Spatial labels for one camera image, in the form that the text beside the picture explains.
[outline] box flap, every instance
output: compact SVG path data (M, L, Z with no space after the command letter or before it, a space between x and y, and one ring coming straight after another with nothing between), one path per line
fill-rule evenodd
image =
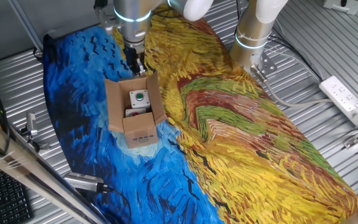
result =
M146 82L147 90L149 91L150 104L152 105L152 111L154 115L154 123L155 125L157 125L167 119L167 116L165 115L164 106L162 104L157 72L147 77Z
M109 130L124 132L124 100L118 83L105 79L106 101L109 117Z
M133 90L145 90L146 89L146 78L134 78L131 80L125 80L118 82L121 88L122 99L124 99L124 109L131 109L131 99L129 92Z
M153 114L146 113L122 119L125 133L155 127Z

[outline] metal table surface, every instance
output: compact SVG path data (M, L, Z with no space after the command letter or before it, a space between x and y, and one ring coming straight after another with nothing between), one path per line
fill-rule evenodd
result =
M323 2L317 0L292 0L278 20L285 35L307 53L326 78L337 76L358 96L358 13L348 16L323 9L322 5ZM216 0L205 19L229 49L237 24L236 2ZM278 44L269 42L267 45L267 48L284 50ZM325 97L318 88L317 79L296 60L271 52L267 54L278 67L277 73L269 75L268 80L279 97L292 103ZM40 154L61 175L69 172L45 104L43 67L32 55L32 50L0 61L0 95L9 119L18 128L25 125L26 111L36 113L39 134L34 140L50 146ZM333 104L279 107L358 193L358 154L342 144L357 132L352 123ZM77 223L32 190L28 193L35 216L29 223Z

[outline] cardboard box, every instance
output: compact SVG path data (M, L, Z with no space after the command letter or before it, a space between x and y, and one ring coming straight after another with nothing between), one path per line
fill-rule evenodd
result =
M166 120L162 104L157 73L149 77L113 82L104 80L109 117L109 130L125 134L128 148L158 143L156 126ZM148 113L125 117L125 110L131 109L129 92L148 90L151 110Z

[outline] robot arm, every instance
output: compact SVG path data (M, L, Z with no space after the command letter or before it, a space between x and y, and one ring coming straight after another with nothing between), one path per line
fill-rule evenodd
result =
M213 0L167 0L168 4L181 13L189 21L201 19L211 7ZM116 21L111 22L103 8L107 0L96 0L94 10L104 30L111 34L117 27L124 38L124 53L127 64L134 75L146 72L144 65L144 41L151 24L151 11L162 0L114 0Z
M230 56L248 73L262 63L262 52L274 20L288 0L249 0L241 15Z

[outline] electrical outlet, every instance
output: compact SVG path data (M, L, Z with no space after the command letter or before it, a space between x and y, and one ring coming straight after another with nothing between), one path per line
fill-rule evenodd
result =
M358 98L335 76L322 83L320 89L358 127Z

